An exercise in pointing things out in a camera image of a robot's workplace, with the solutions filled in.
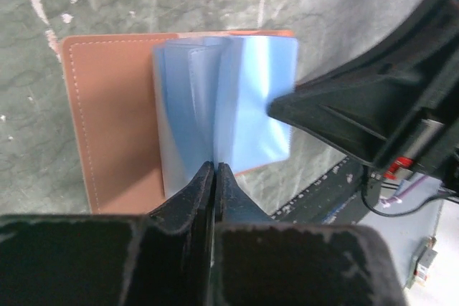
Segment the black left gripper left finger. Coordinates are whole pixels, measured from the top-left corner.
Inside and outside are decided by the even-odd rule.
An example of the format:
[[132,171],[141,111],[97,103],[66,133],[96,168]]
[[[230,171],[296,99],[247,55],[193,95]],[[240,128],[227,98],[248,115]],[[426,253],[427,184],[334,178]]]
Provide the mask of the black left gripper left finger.
[[1,218],[3,305],[205,305],[214,166],[148,214]]

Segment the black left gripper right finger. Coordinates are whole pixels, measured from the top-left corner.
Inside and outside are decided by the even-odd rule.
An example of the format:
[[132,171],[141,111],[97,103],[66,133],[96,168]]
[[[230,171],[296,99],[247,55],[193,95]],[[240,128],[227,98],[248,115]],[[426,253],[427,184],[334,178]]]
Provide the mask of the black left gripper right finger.
[[368,226],[273,221],[217,170],[213,305],[405,305],[383,238]]

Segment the tan leather card holder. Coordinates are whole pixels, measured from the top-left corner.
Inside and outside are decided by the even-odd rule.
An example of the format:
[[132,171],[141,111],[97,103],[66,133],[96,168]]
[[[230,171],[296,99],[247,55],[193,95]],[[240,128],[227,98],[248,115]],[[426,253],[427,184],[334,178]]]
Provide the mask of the tan leather card holder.
[[244,173],[286,160],[290,126],[268,115],[293,91],[286,30],[72,36],[63,70],[94,214],[142,214],[204,162]]

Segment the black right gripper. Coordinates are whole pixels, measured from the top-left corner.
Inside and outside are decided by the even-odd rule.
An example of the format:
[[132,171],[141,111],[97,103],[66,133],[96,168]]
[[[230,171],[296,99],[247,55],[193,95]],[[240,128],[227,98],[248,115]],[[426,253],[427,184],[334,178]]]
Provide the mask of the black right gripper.
[[269,115],[372,167],[458,191],[458,0],[421,0],[368,52],[279,97]]

